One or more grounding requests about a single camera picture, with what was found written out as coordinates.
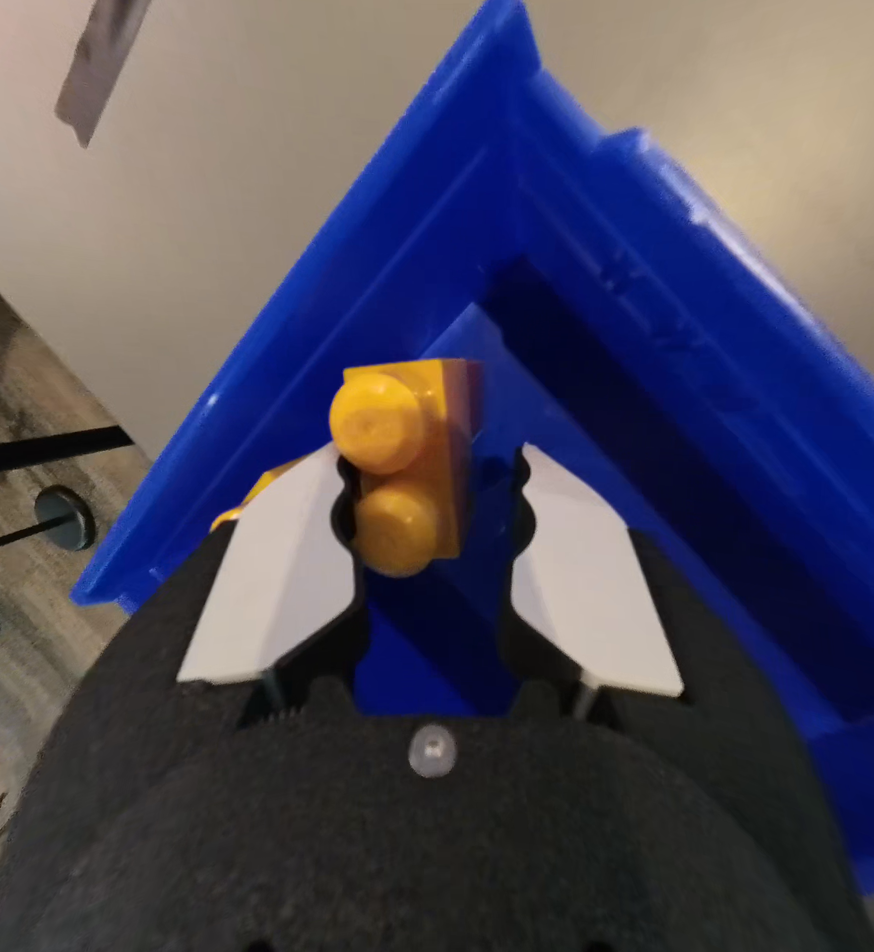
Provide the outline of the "blue plastic bin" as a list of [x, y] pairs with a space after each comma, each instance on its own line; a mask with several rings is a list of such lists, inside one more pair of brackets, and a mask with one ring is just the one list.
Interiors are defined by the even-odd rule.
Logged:
[[356, 695], [501, 714], [491, 648], [516, 450], [650, 535], [758, 662], [874, 894], [874, 380], [645, 134], [480, 7], [148, 471], [72, 592], [134, 613], [276, 464], [327, 442], [349, 366], [480, 361], [467, 548], [369, 575]]

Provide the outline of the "black round-footed stand base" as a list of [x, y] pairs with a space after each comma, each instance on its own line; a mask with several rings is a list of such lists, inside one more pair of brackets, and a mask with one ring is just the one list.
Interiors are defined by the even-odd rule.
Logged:
[[[116, 424], [22, 438], [0, 443], [0, 474], [35, 469], [132, 445], [133, 439]], [[96, 540], [96, 520], [90, 506], [78, 493], [64, 485], [43, 488], [34, 500], [33, 511], [31, 524], [0, 536], [0, 548], [33, 537], [44, 537], [62, 551], [80, 552], [91, 548]]]

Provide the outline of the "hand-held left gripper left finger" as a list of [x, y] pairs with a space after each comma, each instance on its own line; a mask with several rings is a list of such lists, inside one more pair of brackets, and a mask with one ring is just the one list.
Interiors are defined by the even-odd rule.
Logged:
[[258, 495], [232, 534], [177, 673], [239, 684], [292, 660], [357, 605], [348, 472], [333, 445]]

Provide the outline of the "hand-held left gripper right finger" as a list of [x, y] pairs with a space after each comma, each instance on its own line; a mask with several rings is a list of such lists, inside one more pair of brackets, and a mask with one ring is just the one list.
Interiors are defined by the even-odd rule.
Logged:
[[521, 680], [678, 698], [684, 680], [629, 527], [542, 448], [520, 446], [500, 655]]

